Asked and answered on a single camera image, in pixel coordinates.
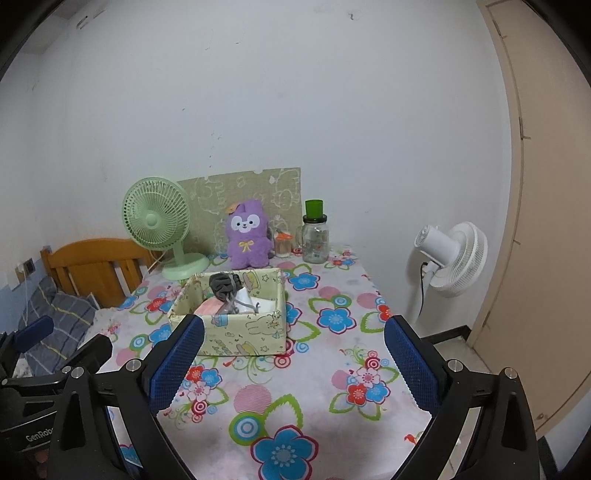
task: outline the door frame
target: door frame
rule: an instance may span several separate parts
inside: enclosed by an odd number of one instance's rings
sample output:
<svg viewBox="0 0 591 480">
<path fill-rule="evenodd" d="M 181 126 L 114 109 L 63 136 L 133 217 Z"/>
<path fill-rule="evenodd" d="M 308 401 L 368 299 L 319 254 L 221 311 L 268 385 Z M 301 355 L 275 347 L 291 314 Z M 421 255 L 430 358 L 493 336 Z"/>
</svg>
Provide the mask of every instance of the door frame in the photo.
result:
<svg viewBox="0 0 591 480">
<path fill-rule="evenodd" d="M 505 221 L 505 230 L 501 240 L 501 248 L 499 250 L 498 260 L 488 287 L 485 299 L 482 302 L 480 312 L 476 317 L 472 333 L 468 337 L 467 344 L 474 347 L 476 340 L 482 329 L 486 325 L 488 314 L 491 312 L 493 305 L 501 289 L 501 282 L 505 277 L 507 266 L 509 265 L 509 258 L 511 250 L 515 241 L 515 231 L 517 230 L 517 220 L 519 218 L 519 206 L 521 203 L 521 192 L 523 185 L 523 134 L 522 134 L 522 120 L 521 120 L 521 105 L 519 104 L 519 96 L 517 95 L 517 84 L 515 83 L 515 76 L 513 68 L 509 60 L 509 54 L 506 50 L 505 44 L 502 41 L 501 32 L 496 25 L 492 13 L 489 8 L 510 0 L 478 0 L 476 3 L 482 13 L 486 26 L 491 34 L 493 44 L 495 46 L 496 54 L 501 65 L 503 80 L 505 83 L 505 90 L 507 95 L 507 102 L 509 106 L 509 122 L 511 125 L 511 187 L 509 190 L 509 205 L 507 208 L 507 217 Z M 564 402 L 564 404 L 554 414 L 544 422 L 537 430 L 537 438 L 546 435 L 552 428 L 559 424 L 569 412 L 579 403 L 579 401 L 591 390 L 591 372 L 579 385 L 577 390 Z"/>
</svg>

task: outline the metal screw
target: metal screw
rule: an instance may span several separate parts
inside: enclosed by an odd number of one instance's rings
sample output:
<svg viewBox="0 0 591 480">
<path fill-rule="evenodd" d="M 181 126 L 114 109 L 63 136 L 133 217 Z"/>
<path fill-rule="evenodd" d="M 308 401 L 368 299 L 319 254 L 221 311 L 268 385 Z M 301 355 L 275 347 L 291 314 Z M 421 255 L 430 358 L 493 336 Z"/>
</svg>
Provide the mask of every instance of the metal screw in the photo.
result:
<svg viewBox="0 0 591 480">
<path fill-rule="evenodd" d="M 82 367 L 76 367 L 74 370 L 72 370 L 71 375 L 73 378 L 80 378 L 82 375 L 84 375 L 84 369 Z"/>
<path fill-rule="evenodd" d="M 450 360 L 447 363 L 447 366 L 449 367 L 449 370 L 451 370 L 452 372 L 461 372 L 462 370 L 464 370 L 464 364 L 459 360 L 455 359 Z"/>
<path fill-rule="evenodd" d="M 136 370 L 138 370 L 140 367 L 142 366 L 142 361 L 134 358 L 133 360 L 130 360 L 129 362 L 127 362 L 125 364 L 125 368 L 127 370 L 129 370 L 130 372 L 135 372 Z"/>
<path fill-rule="evenodd" d="M 517 378 L 517 370 L 515 370 L 515 368 L 507 367 L 505 368 L 505 375 L 514 380 Z"/>
</svg>

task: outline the gray cloth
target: gray cloth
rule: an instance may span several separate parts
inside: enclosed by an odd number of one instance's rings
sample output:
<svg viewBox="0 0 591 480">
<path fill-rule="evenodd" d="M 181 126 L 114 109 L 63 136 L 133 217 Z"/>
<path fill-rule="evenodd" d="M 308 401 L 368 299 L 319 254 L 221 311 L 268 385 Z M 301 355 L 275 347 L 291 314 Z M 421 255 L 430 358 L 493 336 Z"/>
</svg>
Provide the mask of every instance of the gray cloth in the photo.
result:
<svg viewBox="0 0 591 480">
<path fill-rule="evenodd" d="M 58 291 L 51 277 L 39 282 L 18 322 L 21 329 L 43 315 L 53 319 L 53 333 L 25 353 L 33 376 L 52 374 L 62 367 L 92 325 L 95 311 L 87 300 Z"/>
</svg>

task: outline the glass jar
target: glass jar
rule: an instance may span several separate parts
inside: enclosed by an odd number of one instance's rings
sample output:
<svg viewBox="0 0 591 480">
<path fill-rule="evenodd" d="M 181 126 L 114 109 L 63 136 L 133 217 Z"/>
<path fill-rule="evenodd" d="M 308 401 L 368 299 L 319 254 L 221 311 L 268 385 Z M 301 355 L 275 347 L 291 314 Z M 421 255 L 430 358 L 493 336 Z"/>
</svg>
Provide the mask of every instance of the glass jar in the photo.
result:
<svg viewBox="0 0 591 480">
<path fill-rule="evenodd" d="M 304 215 L 300 245 L 304 262 L 324 263 L 329 259 L 329 227 L 326 215 L 320 218 L 308 218 Z"/>
</svg>

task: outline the yellow bow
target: yellow bow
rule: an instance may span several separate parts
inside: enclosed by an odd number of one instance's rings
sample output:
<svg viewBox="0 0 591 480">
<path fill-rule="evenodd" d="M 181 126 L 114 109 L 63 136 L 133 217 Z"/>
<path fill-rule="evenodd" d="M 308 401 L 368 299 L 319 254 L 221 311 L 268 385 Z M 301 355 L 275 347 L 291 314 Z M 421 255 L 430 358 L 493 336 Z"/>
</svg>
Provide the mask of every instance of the yellow bow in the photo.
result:
<svg viewBox="0 0 591 480">
<path fill-rule="evenodd" d="M 239 247 L 242 247 L 242 253 L 246 252 L 246 250 L 248 250 L 249 252 L 251 251 L 251 245 L 254 245 L 255 242 L 253 240 L 249 240 L 248 242 L 240 242 L 238 243 Z"/>
</svg>

